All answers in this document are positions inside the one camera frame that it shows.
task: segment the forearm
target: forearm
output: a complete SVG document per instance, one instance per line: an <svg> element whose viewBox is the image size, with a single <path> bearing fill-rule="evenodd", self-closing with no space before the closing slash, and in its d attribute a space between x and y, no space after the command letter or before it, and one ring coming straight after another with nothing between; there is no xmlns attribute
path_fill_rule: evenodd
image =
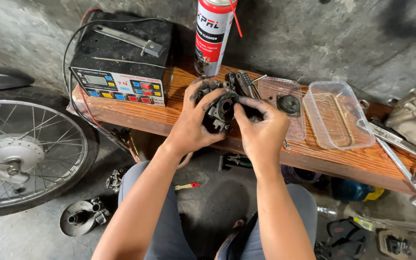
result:
<svg viewBox="0 0 416 260"><path fill-rule="evenodd" d="M128 192L92 260L143 259L181 157L163 144Z"/></svg>
<svg viewBox="0 0 416 260"><path fill-rule="evenodd" d="M279 164L253 164L261 243L267 260L315 259L303 221L286 189Z"/></svg>

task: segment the motorcycle wheel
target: motorcycle wheel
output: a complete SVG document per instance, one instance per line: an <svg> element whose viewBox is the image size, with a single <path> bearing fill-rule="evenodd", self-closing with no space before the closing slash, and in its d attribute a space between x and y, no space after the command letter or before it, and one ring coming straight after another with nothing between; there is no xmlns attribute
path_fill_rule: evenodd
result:
<svg viewBox="0 0 416 260"><path fill-rule="evenodd" d="M35 86L0 91L0 162L17 160L29 175L23 184L0 180L0 216L60 196L94 163L98 133L68 102Z"/></svg>

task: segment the spray can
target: spray can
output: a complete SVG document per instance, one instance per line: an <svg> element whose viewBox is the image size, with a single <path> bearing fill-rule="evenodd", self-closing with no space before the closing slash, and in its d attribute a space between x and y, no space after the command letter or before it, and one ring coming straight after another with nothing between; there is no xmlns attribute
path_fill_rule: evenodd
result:
<svg viewBox="0 0 416 260"><path fill-rule="evenodd" d="M234 9L237 0L232 0ZM198 0L195 71L214 78L221 67L234 12L229 0Z"/></svg>

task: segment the concrete wall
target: concrete wall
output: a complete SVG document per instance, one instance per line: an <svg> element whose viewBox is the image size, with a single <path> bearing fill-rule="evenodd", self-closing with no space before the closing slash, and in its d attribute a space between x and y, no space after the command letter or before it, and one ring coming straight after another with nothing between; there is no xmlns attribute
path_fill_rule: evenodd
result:
<svg viewBox="0 0 416 260"><path fill-rule="evenodd" d="M90 7L176 24L193 53L197 0L0 0L0 65L62 90L65 44ZM416 0L240 0L223 63L384 102L416 87Z"/></svg>

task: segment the tire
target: tire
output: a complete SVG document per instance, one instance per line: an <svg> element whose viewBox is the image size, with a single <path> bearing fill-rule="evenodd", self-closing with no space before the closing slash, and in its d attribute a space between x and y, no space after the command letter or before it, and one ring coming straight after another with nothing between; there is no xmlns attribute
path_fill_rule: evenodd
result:
<svg viewBox="0 0 416 260"><path fill-rule="evenodd" d="M86 158L84 159L84 163L79 167L78 172L70 180L68 180L65 184L61 185L54 191L46 193L39 198L35 198L21 204L9 205L7 207L0 208L0 216L4 216L23 210L28 210L38 205L44 204L54 198L59 197L62 193L66 192L68 189L78 183L78 181L89 170L97 157L99 151L99 136L95 128L89 125L88 122L85 122L80 117L68 112L66 107L69 104L69 100L54 91L36 86L27 86L0 91L0 100L1 99L26 101L40 104L45 107L54 109L63 115L66 115L80 126L81 130L83 130L87 138L88 144L88 152Z"/></svg>

